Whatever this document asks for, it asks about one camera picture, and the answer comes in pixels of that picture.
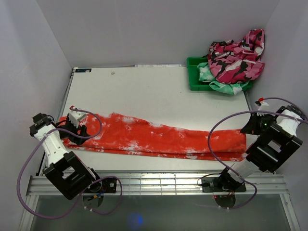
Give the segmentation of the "orange white tie-dye trousers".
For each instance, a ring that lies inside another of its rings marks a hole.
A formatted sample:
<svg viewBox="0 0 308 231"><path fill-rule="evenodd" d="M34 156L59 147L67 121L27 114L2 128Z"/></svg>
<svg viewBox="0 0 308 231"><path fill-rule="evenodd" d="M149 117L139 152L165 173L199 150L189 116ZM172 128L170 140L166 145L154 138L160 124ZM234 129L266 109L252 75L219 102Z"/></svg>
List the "orange white tie-dye trousers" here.
<svg viewBox="0 0 308 231"><path fill-rule="evenodd" d="M241 161L246 151L246 135L238 129L208 131L155 125L152 122L111 113L87 115L82 121L88 134L101 133L82 145L64 139L67 148L111 154L128 154L192 160Z"/></svg>

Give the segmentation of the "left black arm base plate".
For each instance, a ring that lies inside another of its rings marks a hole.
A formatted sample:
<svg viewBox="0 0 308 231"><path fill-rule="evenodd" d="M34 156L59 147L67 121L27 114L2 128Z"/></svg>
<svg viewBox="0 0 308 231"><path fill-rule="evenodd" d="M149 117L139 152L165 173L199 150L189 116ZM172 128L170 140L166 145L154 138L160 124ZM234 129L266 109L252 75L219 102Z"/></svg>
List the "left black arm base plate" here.
<svg viewBox="0 0 308 231"><path fill-rule="evenodd" d="M116 178L105 178L90 186L92 193L115 193L116 192Z"/></svg>

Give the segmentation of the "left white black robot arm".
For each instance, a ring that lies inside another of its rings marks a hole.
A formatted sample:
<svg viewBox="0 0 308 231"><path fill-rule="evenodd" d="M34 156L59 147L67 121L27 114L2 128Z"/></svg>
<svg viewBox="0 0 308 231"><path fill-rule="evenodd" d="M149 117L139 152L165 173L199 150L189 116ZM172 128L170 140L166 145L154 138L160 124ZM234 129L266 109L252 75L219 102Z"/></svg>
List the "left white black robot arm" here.
<svg viewBox="0 0 308 231"><path fill-rule="evenodd" d="M102 187L102 180L96 172L87 167L72 151L67 151L63 139L81 145L90 136L87 127L80 125L86 117L84 112L71 111L63 125L54 123L46 114L39 113L33 117L34 124L29 127L30 136L41 141L48 158L48 166L43 171L46 178L71 200L85 188L97 192Z"/></svg>

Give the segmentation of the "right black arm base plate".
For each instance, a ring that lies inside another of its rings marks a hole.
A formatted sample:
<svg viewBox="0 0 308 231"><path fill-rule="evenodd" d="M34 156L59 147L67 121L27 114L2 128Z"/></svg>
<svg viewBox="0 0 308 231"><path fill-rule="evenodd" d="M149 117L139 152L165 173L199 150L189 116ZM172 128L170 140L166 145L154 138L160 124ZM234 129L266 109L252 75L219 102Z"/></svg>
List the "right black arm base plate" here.
<svg viewBox="0 0 308 231"><path fill-rule="evenodd" d="M226 180L220 174L207 174L197 180L197 185L202 187L205 193L243 193L246 192L245 183L234 180Z"/></svg>

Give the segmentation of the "mint green white garment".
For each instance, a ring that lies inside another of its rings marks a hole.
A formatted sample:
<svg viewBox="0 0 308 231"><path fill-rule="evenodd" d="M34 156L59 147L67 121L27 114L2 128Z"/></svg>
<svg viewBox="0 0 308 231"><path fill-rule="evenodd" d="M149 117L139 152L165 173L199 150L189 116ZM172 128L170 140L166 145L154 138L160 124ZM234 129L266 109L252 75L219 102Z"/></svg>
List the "mint green white garment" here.
<svg viewBox="0 0 308 231"><path fill-rule="evenodd" d="M209 87L217 92L236 95L252 87L252 82L226 84L218 82L212 75L208 63L200 63L198 66L198 81L209 85Z"/></svg>

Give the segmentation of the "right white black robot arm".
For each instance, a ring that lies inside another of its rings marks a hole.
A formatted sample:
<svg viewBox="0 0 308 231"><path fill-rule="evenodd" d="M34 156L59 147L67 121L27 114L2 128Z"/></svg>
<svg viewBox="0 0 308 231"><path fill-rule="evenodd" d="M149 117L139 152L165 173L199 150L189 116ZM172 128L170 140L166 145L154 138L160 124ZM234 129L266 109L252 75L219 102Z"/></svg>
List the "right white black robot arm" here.
<svg viewBox="0 0 308 231"><path fill-rule="evenodd" d="M217 187L222 191L238 191L244 186L244 179L260 170L273 173L303 144L296 130L304 120L304 114L295 106L282 106L279 114L270 115L254 112L241 133L257 135L258 138L245 151L246 157L229 170L225 168L217 179Z"/></svg>

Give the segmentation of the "blue label sticker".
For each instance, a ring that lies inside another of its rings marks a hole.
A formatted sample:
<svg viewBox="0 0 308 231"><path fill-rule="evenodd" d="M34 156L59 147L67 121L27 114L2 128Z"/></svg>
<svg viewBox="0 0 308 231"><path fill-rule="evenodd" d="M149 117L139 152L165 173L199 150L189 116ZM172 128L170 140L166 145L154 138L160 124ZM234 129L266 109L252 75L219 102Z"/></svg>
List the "blue label sticker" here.
<svg viewBox="0 0 308 231"><path fill-rule="evenodd" d="M75 73L90 73L91 71L91 68L77 68L75 70Z"/></svg>

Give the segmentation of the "pink camouflage garment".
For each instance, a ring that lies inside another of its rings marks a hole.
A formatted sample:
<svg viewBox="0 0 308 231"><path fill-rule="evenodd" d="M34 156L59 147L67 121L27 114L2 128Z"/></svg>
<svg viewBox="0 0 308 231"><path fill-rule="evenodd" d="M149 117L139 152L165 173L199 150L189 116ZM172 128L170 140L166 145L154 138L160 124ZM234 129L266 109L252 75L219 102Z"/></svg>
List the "pink camouflage garment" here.
<svg viewBox="0 0 308 231"><path fill-rule="evenodd" d="M216 42L207 55L209 69L216 81L224 84L256 80L265 67L261 55L265 47L265 31L250 30L241 41Z"/></svg>

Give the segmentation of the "green plastic bin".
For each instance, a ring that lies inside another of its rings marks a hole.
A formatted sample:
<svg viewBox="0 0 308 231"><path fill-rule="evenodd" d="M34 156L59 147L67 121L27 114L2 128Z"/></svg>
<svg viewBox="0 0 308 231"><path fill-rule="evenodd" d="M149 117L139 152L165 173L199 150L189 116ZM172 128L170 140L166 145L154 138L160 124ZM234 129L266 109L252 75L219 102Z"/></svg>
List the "green plastic bin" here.
<svg viewBox="0 0 308 231"><path fill-rule="evenodd" d="M190 90L192 91L214 91L209 87L208 84L198 81L199 72L198 72L197 66L200 63L208 63L207 57L204 56L204 57L188 57L187 58L187 69L188 69Z"/></svg>

